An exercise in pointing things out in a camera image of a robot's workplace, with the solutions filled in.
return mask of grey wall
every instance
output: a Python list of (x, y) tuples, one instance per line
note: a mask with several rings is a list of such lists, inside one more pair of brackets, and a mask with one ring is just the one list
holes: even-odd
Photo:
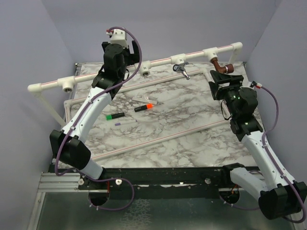
[[(247, 62), (247, 73), (277, 97), (279, 122), (268, 138), (289, 172), (305, 183), (306, 58), (307, 1), (283, 0)], [(258, 96), (261, 117), (270, 127), (275, 118), (274, 102), (264, 91)]]
[(42, 2), (75, 62), (102, 61), (101, 43), (108, 41), (105, 31), (115, 25), (133, 32), (145, 60), (241, 41), (239, 59), (247, 61), (280, 0)]
[[(32, 83), (71, 76), (74, 62), (40, 0), (0, 0), (0, 228), (24, 230), (40, 173), (58, 128), (27, 91)], [(46, 93), (63, 112), (64, 93)]]

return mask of brown valve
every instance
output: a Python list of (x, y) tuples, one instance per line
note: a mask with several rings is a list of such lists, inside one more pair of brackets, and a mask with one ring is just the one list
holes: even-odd
[(214, 57), (211, 59), (211, 63), (214, 65), (216, 71), (219, 73), (233, 73), (234, 72), (234, 66), (232, 64), (225, 65), (224, 67), (221, 67), (219, 63), (217, 62), (217, 58)]

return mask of marble table top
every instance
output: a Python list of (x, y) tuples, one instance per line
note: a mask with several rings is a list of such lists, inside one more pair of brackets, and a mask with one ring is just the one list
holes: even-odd
[[(102, 64), (83, 64), (81, 75), (97, 72)], [(234, 64), (235, 75), (243, 75), (247, 81), (242, 62)], [(212, 64), (194, 63), (186, 66), (187, 71), (200, 68), (213, 69)], [(172, 65), (151, 69), (151, 75), (136, 75), (124, 85), (135, 85), (153, 79), (177, 75)], [(77, 85), (76, 98), (87, 96), (91, 81)], [(134, 108), (146, 103), (132, 100), (136, 95), (147, 95), (158, 101), (152, 109), (134, 112)], [(75, 115), (81, 104), (71, 108)], [(125, 117), (106, 121), (106, 115), (125, 113)], [(115, 126), (115, 123), (137, 120), (138, 122)], [(90, 130), (86, 145), (93, 156), (133, 146), (156, 138), (165, 137), (191, 128), (222, 121), (223, 116), (218, 101), (214, 101), (204, 75), (184, 77), (137, 90), (118, 93), (98, 117)], [(204, 167), (223, 166), (239, 162), (245, 166), (256, 163), (248, 150), (225, 124), (196, 132), (190, 135), (151, 145), (145, 148), (125, 152), (100, 161), (102, 166), (111, 167)]]

